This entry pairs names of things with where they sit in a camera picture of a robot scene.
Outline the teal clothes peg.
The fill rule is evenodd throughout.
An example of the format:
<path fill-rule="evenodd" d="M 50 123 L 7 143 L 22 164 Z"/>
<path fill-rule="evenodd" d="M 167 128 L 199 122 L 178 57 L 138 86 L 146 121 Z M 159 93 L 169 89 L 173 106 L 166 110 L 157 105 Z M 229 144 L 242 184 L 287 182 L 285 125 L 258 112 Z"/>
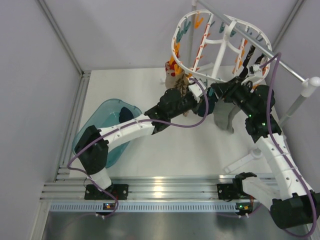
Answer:
<path fill-rule="evenodd" d="M 208 99 L 212 99 L 216 97 L 215 91 L 211 87 L 208 88 L 206 95 Z"/>

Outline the grey striped sock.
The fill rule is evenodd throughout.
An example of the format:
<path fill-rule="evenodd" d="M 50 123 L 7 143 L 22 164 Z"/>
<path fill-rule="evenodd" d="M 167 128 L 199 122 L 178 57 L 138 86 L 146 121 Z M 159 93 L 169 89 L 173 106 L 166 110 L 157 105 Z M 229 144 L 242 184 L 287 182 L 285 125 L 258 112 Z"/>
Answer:
<path fill-rule="evenodd" d="M 235 118 L 235 116 L 240 112 L 240 108 L 238 106 L 233 106 L 231 108 L 231 110 L 229 111 L 228 115 L 227 115 L 227 132 L 230 134 L 234 133 L 234 128 L 233 128 L 233 120 Z"/>

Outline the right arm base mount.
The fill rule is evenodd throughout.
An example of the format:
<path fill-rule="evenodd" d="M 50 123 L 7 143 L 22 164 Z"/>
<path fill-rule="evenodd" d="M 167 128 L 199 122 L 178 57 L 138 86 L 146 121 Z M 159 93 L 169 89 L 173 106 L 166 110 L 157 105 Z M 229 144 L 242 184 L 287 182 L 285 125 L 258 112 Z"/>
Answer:
<path fill-rule="evenodd" d="M 219 183 L 216 185 L 218 199 L 226 202 L 239 200 L 241 197 L 232 183 Z"/>

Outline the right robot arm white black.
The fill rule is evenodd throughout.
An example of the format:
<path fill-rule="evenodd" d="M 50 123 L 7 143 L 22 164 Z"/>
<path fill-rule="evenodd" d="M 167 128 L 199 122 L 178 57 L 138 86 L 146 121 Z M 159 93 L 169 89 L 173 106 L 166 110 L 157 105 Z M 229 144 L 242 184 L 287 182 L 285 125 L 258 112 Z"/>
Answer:
<path fill-rule="evenodd" d="M 256 174 L 243 172 L 232 180 L 233 192 L 238 198 L 257 199 L 280 229 L 315 224 L 320 216 L 320 194 L 305 182 L 286 148 L 282 130 L 271 114 L 274 91 L 267 85 L 252 86 L 235 77 L 213 83 L 210 88 L 218 100 L 232 103 L 246 114 L 246 131 L 265 157 L 279 190 L 266 185 Z"/>

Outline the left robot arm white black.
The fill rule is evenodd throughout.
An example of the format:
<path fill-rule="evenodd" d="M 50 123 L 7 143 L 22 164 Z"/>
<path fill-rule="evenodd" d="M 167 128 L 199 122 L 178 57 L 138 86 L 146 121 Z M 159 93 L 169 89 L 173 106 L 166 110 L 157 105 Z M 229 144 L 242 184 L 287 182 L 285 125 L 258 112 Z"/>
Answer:
<path fill-rule="evenodd" d="M 96 187 L 97 195 L 107 199 L 113 194 L 113 182 L 106 169 L 109 153 L 113 149 L 132 140 L 162 132 L 174 125 L 171 122 L 173 118 L 188 111 L 205 120 L 213 112 L 215 101 L 213 94 L 199 87 L 188 90 L 185 95 L 170 88 L 155 106 L 139 116 L 105 128 L 88 126 L 76 143 L 74 151 L 83 172 Z"/>

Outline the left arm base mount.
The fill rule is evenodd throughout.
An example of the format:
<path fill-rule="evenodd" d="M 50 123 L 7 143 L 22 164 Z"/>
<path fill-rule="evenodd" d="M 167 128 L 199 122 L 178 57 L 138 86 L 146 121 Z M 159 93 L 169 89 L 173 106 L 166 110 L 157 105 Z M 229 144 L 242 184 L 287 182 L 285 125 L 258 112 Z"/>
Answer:
<path fill-rule="evenodd" d="M 129 185 L 128 184 L 113 184 L 109 188 L 106 189 L 108 193 L 113 195 L 117 200 L 127 200 L 129 193 Z M 113 200 L 113 198 L 102 191 L 98 190 L 96 186 L 93 184 L 88 184 L 86 186 L 85 200 Z"/>

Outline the white oval clip hanger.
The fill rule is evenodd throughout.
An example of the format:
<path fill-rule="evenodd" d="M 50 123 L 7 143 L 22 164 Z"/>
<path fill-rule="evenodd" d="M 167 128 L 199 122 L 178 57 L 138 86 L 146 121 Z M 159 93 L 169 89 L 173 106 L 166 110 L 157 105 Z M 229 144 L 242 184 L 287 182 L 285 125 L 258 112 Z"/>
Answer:
<path fill-rule="evenodd" d="M 272 49 L 267 35 L 249 22 L 232 16 L 221 20 L 209 10 L 193 10 L 177 23 L 168 62 L 170 65 L 175 63 L 176 75 L 184 70 L 187 78 L 224 83 L 239 76 L 244 69 L 268 60 L 248 37 L 267 50 Z"/>

